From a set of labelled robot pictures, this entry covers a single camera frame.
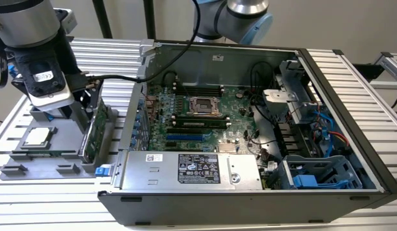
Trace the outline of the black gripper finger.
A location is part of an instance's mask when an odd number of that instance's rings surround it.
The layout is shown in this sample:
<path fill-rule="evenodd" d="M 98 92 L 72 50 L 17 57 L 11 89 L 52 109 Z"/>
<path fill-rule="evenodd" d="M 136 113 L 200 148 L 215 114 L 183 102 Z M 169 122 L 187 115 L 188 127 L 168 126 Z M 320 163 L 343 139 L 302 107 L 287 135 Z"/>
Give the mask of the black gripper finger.
<path fill-rule="evenodd" d="M 84 90 L 86 96 L 84 99 L 84 110 L 85 112 L 93 112 L 93 110 L 97 108 L 100 99 L 102 80 L 88 78 L 86 81 L 88 83 Z"/>

